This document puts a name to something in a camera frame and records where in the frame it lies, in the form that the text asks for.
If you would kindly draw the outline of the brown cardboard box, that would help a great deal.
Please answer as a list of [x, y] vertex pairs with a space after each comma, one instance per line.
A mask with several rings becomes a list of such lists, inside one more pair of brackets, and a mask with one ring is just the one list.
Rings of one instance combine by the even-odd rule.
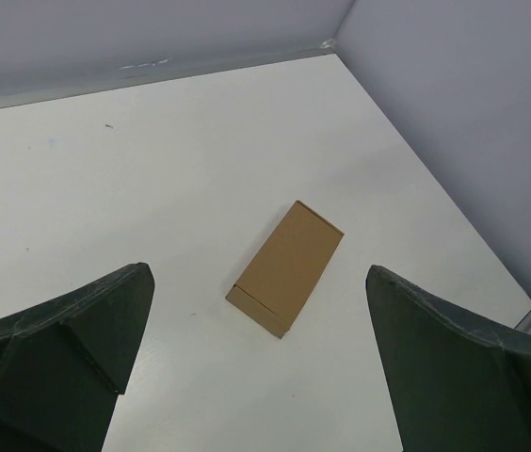
[[304, 202], [293, 203], [226, 300], [282, 338], [314, 291], [344, 233]]

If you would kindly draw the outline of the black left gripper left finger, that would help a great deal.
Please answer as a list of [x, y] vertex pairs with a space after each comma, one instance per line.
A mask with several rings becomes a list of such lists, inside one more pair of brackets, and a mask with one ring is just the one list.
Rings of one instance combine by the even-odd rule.
[[154, 288], [130, 264], [0, 318], [0, 451], [102, 450]]

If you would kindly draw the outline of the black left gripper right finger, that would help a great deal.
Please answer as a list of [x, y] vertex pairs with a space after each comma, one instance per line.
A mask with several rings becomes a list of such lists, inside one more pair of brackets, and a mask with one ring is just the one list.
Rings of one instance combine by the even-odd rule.
[[531, 334], [383, 266], [365, 281], [406, 451], [531, 451]]

